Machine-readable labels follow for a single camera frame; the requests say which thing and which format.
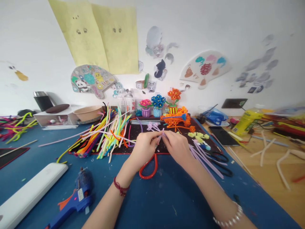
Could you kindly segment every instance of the power strip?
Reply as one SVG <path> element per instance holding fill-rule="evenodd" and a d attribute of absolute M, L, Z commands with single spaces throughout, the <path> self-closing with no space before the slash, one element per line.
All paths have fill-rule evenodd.
<path fill-rule="evenodd" d="M 15 228 L 67 169 L 65 164 L 48 164 L 5 201 L 0 206 L 0 228 Z"/>

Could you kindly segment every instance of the hand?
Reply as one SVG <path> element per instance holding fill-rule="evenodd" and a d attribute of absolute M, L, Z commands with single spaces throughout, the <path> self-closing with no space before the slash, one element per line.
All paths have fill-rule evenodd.
<path fill-rule="evenodd" d="M 164 131 L 164 133 L 168 138 L 162 136 L 162 140 L 166 145 L 168 152 L 174 160 L 185 169 L 186 166 L 190 164 L 190 161 L 194 159 L 187 138 L 172 131 Z"/>
<path fill-rule="evenodd" d="M 136 145 L 129 157 L 129 161 L 132 167 L 139 171 L 140 168 L 151 159 L 155 153 L 155 146 L 159 145 L 159 139 L 157 138 L 162 134 L 162 131 L 140 133 L 137 137 Z"/>

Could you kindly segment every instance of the yellow bottle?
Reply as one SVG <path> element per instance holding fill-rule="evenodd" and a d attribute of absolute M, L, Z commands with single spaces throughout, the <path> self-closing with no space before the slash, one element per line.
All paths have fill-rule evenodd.
<path fill-rule="evenodd" d="M 254 108 L 246 110 L 232 132 L 239 136 L 247 135 L 255 123 L 263 117 L 264 113 L 261 110 L 263 107 L 264 105 L 256 104 Z"/>

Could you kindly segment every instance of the string bracelet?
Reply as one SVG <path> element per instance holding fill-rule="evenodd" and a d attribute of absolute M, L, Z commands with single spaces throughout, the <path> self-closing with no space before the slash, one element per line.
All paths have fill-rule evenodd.
<path fill-rule="evenodd" d="M 237 224 L 238 221 L 240 221 L 241 219 L 241 216 L 243 214 L 243 210 L 241 208 L 241 206 L 239 206 L 239 204 L 237 204 L 236 202 L 233 201 L 233 203 L 235 203 L 237 206 L 238 206 L 238 211 L 236 213 L 236 215 L 230 219 L 229 221 L 227 222 L 220 222 L 219 220 L 217 220 L 215 217 L 213 217 L 215 223 L 217 223 L 218 226 L 220 227 L 231 227 L 233 226 L 234 224 Z"/>
<path fill-rule="evenodd" d="M 115 181 L 115 178 L 113 179 L 114 186 L 120 191 L 120 195 L 125 197 L 126 192 L 129 190 L 130 186 L 128 186 L 128 188 L 121 188 L 120 184 Z"/>

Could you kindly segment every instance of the red chinese character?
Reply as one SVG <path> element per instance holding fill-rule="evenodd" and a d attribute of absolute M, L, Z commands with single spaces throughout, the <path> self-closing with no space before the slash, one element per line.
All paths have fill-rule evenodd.
<path fill-rule="evenodd" d="M 207 75 L 211 69 L 212 69 L 211 64 L 204 64 L 200 69 L 201 75 Z"/>

